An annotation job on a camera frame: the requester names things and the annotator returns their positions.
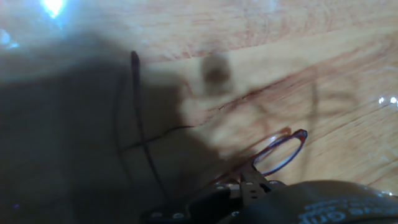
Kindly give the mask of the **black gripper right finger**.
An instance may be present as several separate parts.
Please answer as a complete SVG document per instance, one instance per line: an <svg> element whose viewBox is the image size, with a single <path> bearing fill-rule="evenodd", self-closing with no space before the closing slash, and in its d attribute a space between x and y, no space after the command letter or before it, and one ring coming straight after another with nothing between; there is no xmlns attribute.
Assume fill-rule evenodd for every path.
<svg viewBox="0 0 398 224"><path fill-rule="evenodd" d="M244 206L249 206L266 194L284 187L285 184L283 182L278 180L268 181L258 171L241 173L240 193Z"/></svg>

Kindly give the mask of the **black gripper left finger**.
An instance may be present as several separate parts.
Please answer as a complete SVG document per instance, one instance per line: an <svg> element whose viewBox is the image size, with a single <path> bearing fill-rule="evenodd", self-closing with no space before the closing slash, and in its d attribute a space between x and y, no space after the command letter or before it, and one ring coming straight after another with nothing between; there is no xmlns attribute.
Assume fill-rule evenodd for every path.
<svg viewBox="0 0 398 224"><path fill-rule="evenodd" d="M243 203L238 184L217 184L140 215L141 224L228 223Z"/></svg>

